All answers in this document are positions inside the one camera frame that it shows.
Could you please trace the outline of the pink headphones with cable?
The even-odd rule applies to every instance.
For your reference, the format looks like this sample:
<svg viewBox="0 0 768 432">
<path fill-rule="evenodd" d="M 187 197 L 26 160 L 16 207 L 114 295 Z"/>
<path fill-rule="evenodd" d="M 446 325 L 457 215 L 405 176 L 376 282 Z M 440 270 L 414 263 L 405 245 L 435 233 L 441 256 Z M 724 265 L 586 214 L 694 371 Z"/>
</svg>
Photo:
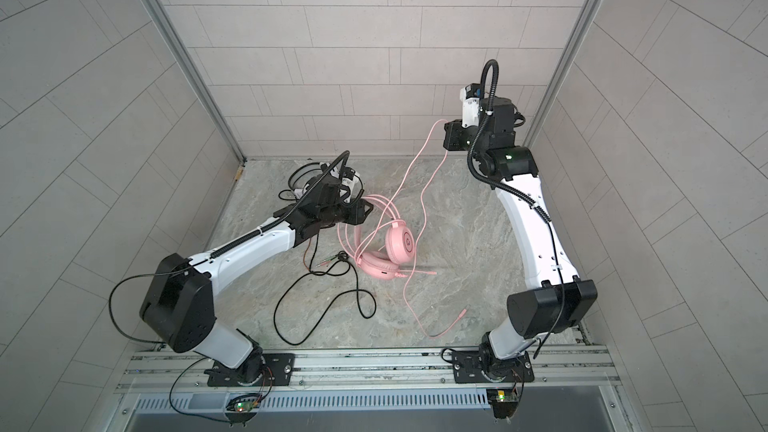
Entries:
<svg viewBox="0 0 768 432">
<path fill-rule="evenodd" d="M 413 276 L 419 272 L 417 268 L 419 244 L 428 224 L 425 194 L 444 165 L 448 154 L 443 154 L 439 164 L 420 191 L 419 204 L 422 212 L 422 226 L 418 233 L 411 231 L 407 221 L 397 209 L 395 199 L 403 190 L 413 166 L 423 155 L 425 149 L 426 147 L 422 146 L 415 154 L 394 194 L 389 197 L 381 194 L 365 194 L 363 196 L 380 212 L 378 222 L 371 232 L 363 235 L 361 228 L 356 226 L 353 229 L 353 236 L 349 237 L 347 226 L 337 228 L 337 237 L 342 250 L 350 255 L 354 265 L 374 278 L 384 281 L 404 278 L 406 281 L 411 281 Z"/>
</svg>

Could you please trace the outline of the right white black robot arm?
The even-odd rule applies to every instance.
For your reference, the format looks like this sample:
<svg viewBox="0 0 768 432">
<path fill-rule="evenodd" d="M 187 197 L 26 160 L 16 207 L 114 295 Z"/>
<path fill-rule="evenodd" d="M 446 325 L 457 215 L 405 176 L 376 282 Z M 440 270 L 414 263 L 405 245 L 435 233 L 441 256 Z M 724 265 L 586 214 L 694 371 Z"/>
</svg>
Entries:
<svg viewBox="0 0 768 432">
<path fill-rule="evenodd" d="M 478 347 L 475 366 L 491 382 L 532 380 L 525 369 L 531 358 L 597 299 L 596 285 L 580 278 L 554 230 L 532 152 L 515 143 L 523 121 L 507 98 L 470 97 L 461 118 L 444 127 L 444 148 L 465 152 L 472 176 L 495 191 L 522 257 L 526 288 L 508 296 L 506 318 Z"/>
</svg>

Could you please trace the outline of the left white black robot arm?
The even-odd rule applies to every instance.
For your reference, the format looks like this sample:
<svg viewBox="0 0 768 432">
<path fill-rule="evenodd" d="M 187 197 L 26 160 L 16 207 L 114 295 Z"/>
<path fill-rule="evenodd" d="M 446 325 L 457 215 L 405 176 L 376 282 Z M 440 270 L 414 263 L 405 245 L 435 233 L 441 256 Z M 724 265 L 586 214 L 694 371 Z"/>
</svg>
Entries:
<svg viewBox="0 0 768 432">
<path fill-rule="evenodd" d="M 215 298 L 235 279 L 338 223 L 360 225 L 374 205 L 336 178 L 310 186 L 296 205 L 273 213 L 251 232 L 185 258 L 177 253 L 157 266 L 139 316 L 174 352 L 212 359 L 229 382 L 251 385 L 266 368 L 263 349 L 220 321 Z"/>
</svg>

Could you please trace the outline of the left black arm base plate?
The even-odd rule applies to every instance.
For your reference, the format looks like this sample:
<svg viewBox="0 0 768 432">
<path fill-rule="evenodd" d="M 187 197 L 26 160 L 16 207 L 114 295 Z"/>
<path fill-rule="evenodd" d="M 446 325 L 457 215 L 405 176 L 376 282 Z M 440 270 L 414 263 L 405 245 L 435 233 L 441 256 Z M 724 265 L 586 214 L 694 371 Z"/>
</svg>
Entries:
<svg viewBox="0 0 768 432">
<path fill-rule="evenodd" d="M 209 387 L 287 386 L 293 373 L 295 355 L 266 353 L 248 358 L 237 369 L 225 367 L 215 361 L 204 370 Z"/>
</svg>

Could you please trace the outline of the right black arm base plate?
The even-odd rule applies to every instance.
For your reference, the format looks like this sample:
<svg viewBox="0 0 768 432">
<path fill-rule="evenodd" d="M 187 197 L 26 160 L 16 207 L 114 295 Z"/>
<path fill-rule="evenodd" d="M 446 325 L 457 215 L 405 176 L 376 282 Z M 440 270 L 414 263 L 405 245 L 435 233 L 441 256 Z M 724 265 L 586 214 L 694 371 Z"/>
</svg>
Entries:
<svg viewBox="0 0 768 432">
<path fill-rule="evenodd" d="M 535 380 L 529 354 L 498 359 L 490 351 L 455 351 L 451 353 L 457 384 L 530 383 Z"/>
</svg>

